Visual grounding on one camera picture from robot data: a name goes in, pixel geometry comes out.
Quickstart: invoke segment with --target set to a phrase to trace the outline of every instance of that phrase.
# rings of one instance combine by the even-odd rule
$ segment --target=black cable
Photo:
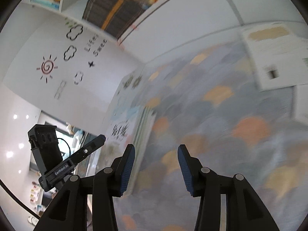
[[[64,141],[65,143],[66,143],[66,145],[68,146],[68,148],[69,148],[69,150],[70,150],[70,145],[68,145],[68,143],[66,142],[66,140],[64,140],[64,139],[62,139],[62,138],[58,138],[58,140],[62,140],[62,141]]]
[[[37,218],[38,220],[40,219],[40,217],[34,213],[31,209],[29,209],[26,205],[24,205],[8,188],[7,186],[5,186],[5,184],[3,183],[3,181],[0,179],[0,186],[4,189],[5,192],[7,192],[7,194],[9,196],[11,196],[11,198],[17,202],[17,204],[19,204],[19,206],[21,206],[24,210],[26,210],[27,212],[29,212],[30,214],[32,214],[35,218]]]

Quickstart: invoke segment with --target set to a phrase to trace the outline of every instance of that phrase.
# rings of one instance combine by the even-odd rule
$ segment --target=sun drawing
[[[40,68],[36,68],[36,70],[41,70],[43,75],[41,76],[41,80],[43,79],[44,76],[46,76],[46,83],[48,82],[48,76],[52,79],[52,75],[50,74],[53,69],[57,69],[58,66],[54,66],[54,62],[57,59],[57,57],[52,61],[51,60],[51,55],[49,56],[49,60],[45,61],[45,57],[43,56],[43,63]]]

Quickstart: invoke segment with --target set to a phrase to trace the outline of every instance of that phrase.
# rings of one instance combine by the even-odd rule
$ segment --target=bookshelf
[[[87,22],[82,19],[84,10],[87,6],[88,0],[61,0],[59,9],[50,8],[47,6],[44,6],[42,4],[36,3],[34,0],[22,0],[22,3],[28,3],[34,6],[38,6],[44,9],[47,9],[49,11],[52,11],[54,13],[63,15],[64,17],[68,17],[72,20],[75,20],[77,23],[83,24],[85,27],[89,28],[90,30],[94,31],[95,33],[99,35],[103,35],[104,37],[107,37],[108,40],[111,42],[117,43],[117,40],[115,37],[109,35],[108,33],[104,32],[101,28],[93,25],[90,22]],[[152,14],[155,10],[159,9],[164,3],[166,3],[169,0],[158,0],[156,3],[154,3],[149,9],[147,9],[134,23],[133,25],[138,25],[142,23],[150,14]],[[129,27],[124,34],[119,39],[119,42],[121,42],[125,37],[129,37],[128,35],[134,31],[134,27]]]

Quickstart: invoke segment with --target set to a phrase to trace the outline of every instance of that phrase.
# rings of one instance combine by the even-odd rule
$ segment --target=metal screw
[[[208,167],[203,167],[203,168],[201,169],[201,172],[202,172],[202,173],[205,173],[205,174],[208,174],[210,171],[211,171],[211,170],[210,170]]]
[[[78,180],[78,176],[77,175],[73,175],[70,177],[70,181],[77,181]]]
[[[236,174],[235,178],[238,180],[244,180],[244,176],[241,174]]]
[[[104,168],[104,173],[105,173],[105,174],[110,174],[112,171],[113,171],[113,170],[112,170],[111,167],[106,167],[106,168]]]

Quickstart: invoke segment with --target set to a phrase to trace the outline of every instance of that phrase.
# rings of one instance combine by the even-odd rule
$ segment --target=robotic device
[[[219,231],[220,194],[226,194],[226,231],[279,231],[274,219],[241,174],[220,176],[191,157],[186,146],[178,148],[178,160],[187,191],[201,197],[195,231]]]
[[[74,167],[105,143],[100,135],[64,161],[55,134],[56,126],[35,125],[29,132],[32,152],[42,174],[40,185],[45,191],[54,186],[59,189],[34,231],[86,231],[87,196],[92,194],[93,230],[117,231],[112,197],[121,197],[128,186],[135,160],[135,148],[129,144],[122,157],[116,158],[111,167],[95,176],[80,178],[72,175]]]

